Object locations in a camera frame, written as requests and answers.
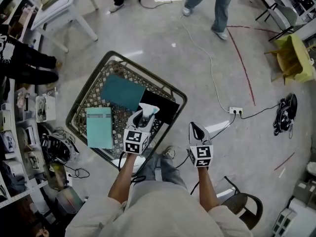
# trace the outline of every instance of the power strip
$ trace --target power strip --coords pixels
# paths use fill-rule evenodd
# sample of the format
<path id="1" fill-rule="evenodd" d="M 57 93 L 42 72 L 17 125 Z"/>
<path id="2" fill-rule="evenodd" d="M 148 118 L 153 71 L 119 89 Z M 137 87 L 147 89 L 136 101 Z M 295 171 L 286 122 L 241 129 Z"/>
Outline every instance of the power strip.
<path id="1" fill-rule="evenodd" d="M 239 107 L 229 107 L 229 113 L 230 114 L 239 114 L 242 115 L 242 108 Z"/>

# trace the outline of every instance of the black bag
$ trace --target black bag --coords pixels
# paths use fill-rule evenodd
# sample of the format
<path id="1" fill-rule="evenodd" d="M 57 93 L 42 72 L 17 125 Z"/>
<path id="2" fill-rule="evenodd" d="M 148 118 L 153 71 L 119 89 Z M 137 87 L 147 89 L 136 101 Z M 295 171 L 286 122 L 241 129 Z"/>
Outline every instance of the black bag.
<path id="1" fill-rule="evenodd" d="M 275 128 L 274 135 L 289 131 L 292 138 L 292 129 L 297 111 L 297 98 L 295 94 L 288 94 L 286 99 L 282 98 L 278 110 L 276 111 L 276 119 L 273 123 Z"/>

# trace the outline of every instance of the concrete floor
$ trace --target concrete floor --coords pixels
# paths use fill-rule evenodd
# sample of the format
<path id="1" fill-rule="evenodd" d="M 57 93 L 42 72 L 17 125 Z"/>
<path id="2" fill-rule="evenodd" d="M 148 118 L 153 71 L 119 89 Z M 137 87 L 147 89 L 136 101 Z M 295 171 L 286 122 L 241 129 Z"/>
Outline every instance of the concrete floor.
<path id="1" fill-rule="evenodd" d="M 109 50 L 128 56 L 157 76 L 183 91 L 188 103 L 176 123 L 162 142 L 178 148 L 175 164 L 186 157 L 188 145 L 188 124 L 199 122 L 205 127 L 232 120 L 217 102 L 214 84 L 210 75 L 208 57 L 196 48 L 180 23 L 180 1 L 163 5 L 155 10 L 142 8 L 137 0 L 126 0 L 125 7 L 114 14 L 108 14 L 113 0 L 96 0 L 99 10 L 93 11 L 89 0 L 79 0 L 78 7 L 89 25 L 99 37 L 94 42 L 76 22 L 62 27 L 54 35 L 69 48 L 65 54 L 44 39 L 42 52 L 55 55 L 64 65 L 58 81 L 57 116 L 55 125 L 65 126 L 65 119 L 81 88 L 101 58 Z M 147 6 L 157 3 L 142 0 Z M 210 26 L 214 20 L 215 0 L 205 0 L 196 7 L 189 18 L 181 22 L 188 28 L 195 42 L 212 57 L 213 74 L 219 96 L 225 108 L 243 107 L 244 116 L 271 107 L 292 92 L 298 98 L 298 111 L 293 138 L 288 133 L 273 135 L 275 110 L 268 110 L 254 118 L 235 122 L 213 139 L 214 160 L 209 174 L 216 192 L 230 185 L 222 180 L 231 178 L 239 189 L 261 199 L 264 212 L 261 221 L 254 228 L 256 237 L 269 236 L 279 212 L 291 197 L 295 182 L 300 177 L 310 154 L 312 134 L 312 110 L 309 85 L 293 82 L 284 86 L 282 79 L 271 82 L 279 70 L 271 55 L 265 51 L 275 47 L 268 42 L 271 34 L 254 30 L 254 27 L 271 27 L 255 21 L 262 12 L 260 3 L 250 4 L 248 0 L 232 0 L 229 7 L 229 28 L 240 51 L 253 90 L 255 106 L 243 66 L 233 41 L 221 41 Z M 86 179 L 74 180 L 74 188 L 81 195 L 107 194 L 118 171 L 97 156 L 79 139 L 76 140 L 81 154 L 73 166 L 84 167 L 90 172 Z M 283 167 L 274 171 L 293 152 L 295 155 Z M 180 167 L 181 175 L 191 190 L 198 180 L 197 170 L 187 161 Z"/>

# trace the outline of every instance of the hand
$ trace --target hand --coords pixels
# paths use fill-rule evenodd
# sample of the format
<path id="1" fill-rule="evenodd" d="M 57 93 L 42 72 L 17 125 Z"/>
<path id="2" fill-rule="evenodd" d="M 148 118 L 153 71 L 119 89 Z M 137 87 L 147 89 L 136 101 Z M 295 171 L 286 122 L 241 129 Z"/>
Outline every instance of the hand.
<path id="1" fill-rule="evenodd" d="M 138 156 L 137 154 L 128 153 L 126 157 L 126 161 L 135 161 L 137 156 Z"/>

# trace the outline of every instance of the white sneaker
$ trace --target white sneaker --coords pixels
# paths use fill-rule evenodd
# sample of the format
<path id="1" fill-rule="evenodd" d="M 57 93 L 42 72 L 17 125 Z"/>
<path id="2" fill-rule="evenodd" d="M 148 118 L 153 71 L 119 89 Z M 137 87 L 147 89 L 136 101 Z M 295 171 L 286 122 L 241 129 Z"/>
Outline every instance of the white sneaker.
<path id="1" fill-rule="evenodd" d="M 189 17 L 191 13 L 192 13 L 192 10 L 185 7 L 182 8 L 182 14 L 185 15 L 186 17 Z"/>
<path id="2" fill-rule="evenodd" d="M 176 151 L 174 150 L 174 146 L 168 146 L 163 152 L 163 156 L 166 156 L 167 158 L 173 159 L 176 155 Z"/>
<path id="3" fill-rule="evenodd" d="M 124 3 L 122 3 L 121 5 L 113 5 L 113 7 L 111 7 L 109 9 L 110 13 L 116 12 L 117 10 L 121 9 L 124 6 Z"/>
<path id="4" fill-rule="evenodd" d="M 227 36 L 226 33 L 224 33 L 224 32 L 218 33 L 218 32 L 216 32 L 216 31 L 214 31 L 213 29 L 212 29 L 212 31 L 213 31 L 214 33 L 216 33 L 217 36 L 220 37 L 222 40 L 227 40 L 228 36 Z"/>

